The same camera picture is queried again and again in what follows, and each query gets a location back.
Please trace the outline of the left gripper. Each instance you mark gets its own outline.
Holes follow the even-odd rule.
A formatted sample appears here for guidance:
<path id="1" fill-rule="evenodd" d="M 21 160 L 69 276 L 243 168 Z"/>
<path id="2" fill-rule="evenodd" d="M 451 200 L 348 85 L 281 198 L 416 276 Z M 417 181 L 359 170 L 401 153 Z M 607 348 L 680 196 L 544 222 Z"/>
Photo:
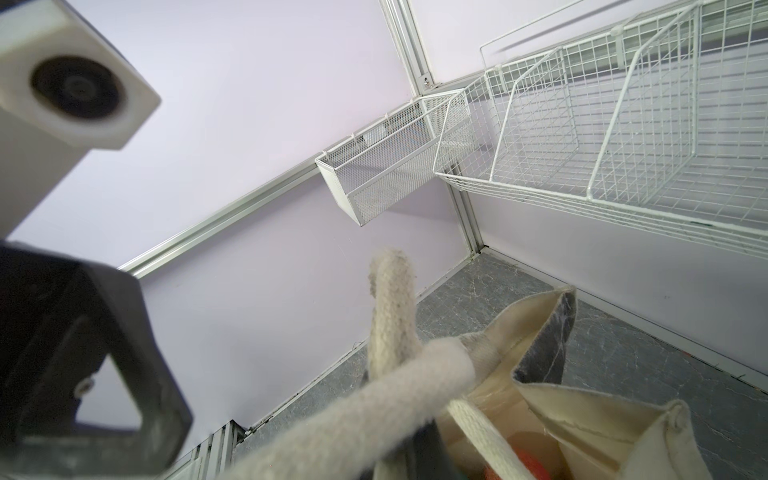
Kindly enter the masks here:
<path id="1" fill-rule="evenodd" d="M 77 418 L 111 359 L 141 417 L 134 430 Z M 192 412 L 155 340 L 139 280 L 117 268 L 1 245 L 1 470 L 149 476 L 176 460 Z"/>

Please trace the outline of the cream canvas grocery bag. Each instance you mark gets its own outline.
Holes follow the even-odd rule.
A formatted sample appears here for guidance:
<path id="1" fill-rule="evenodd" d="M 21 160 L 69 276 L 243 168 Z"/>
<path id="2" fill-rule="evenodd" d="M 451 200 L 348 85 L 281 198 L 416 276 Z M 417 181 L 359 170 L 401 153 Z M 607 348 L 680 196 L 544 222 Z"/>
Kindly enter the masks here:
<path id="1" fill-rule="evenodd" d="M 574 289 L 525 297 L 484 329 L 423 342 L 399 250 L 371 263 L 367 379 L 236 461 L 227 479 L 360 479 L 432 415 L 461 479 L 707 479 L 688 405 L 565 386 Z M 406 479 L 384 460 L 373 479 Z"/>

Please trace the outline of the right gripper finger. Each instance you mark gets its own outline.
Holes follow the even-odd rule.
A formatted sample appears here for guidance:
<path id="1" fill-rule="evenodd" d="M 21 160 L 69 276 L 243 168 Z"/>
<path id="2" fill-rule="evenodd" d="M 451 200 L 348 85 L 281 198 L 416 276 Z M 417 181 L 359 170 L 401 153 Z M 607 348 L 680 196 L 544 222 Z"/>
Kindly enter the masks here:
<path id="1" fill-rule="evenodd" d="M 374 468 L 384 460 L 396 460 L 404 455 L 406 479 L 461 479 L 462 472 L 452 460 L 432 415 L 409 436 L 398 441 L 377 462 L 364 470 L 360 479 L 373 479 Z"/>

